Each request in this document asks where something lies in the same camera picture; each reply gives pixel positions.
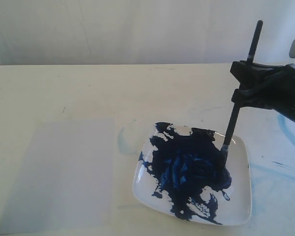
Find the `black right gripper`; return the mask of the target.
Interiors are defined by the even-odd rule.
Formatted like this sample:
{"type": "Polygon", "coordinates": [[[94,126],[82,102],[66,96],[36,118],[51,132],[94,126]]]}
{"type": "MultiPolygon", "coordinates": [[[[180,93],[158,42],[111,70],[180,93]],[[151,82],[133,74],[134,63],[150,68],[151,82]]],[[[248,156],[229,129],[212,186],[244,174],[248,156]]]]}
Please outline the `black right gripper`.
{"type": "Polygon", "coordinates": [[[295,64],[247,65],[246,61],[240,60],[232,63],[230,73],[242,85],[259,85],[270,78],[277,79],[274,84],[263,87],[235,89],[233,111],[243,107],[275,110],[295,123],[295,64]]]}

